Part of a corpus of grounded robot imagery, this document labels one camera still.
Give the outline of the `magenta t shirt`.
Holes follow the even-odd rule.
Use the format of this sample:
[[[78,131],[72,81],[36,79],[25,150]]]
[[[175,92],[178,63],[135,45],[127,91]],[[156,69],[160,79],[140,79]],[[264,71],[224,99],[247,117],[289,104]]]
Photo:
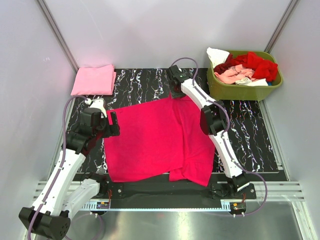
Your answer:
[[[119,136],[104,139],[113,182],[136,182],[164,173],[206,187],[215,146],[200,127],[200,110],[189,98],[164,98],[115,109]]]

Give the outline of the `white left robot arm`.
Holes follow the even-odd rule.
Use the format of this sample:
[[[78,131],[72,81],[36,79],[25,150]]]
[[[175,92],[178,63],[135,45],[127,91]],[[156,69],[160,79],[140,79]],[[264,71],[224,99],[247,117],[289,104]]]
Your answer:
[[[91,198],[103,198],[109,190],[107,178],[90,173],[79,187],[67,194],[80,168],[100,139],[120,135],[117,114],[107,114],[96,107],[88,107],[80,114],[80,121],[63,138],[59,159],[45,187],[31,207],[23,207],[19,219],[32,234],[50,240],[62,240],[76,213]]]

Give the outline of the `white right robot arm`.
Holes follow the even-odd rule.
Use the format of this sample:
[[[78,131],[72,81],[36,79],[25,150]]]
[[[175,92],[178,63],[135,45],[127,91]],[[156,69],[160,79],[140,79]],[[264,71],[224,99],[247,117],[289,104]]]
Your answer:
[[[188,96],[200,110],[200,128],[213,142],[222,161],[227,178],[227,192],[232,198],[244,194],[250,182],[240,166],[228,135],[230,119],[222,103],[206,94],[198,84],[185,73],[169,75],[173,97]]]

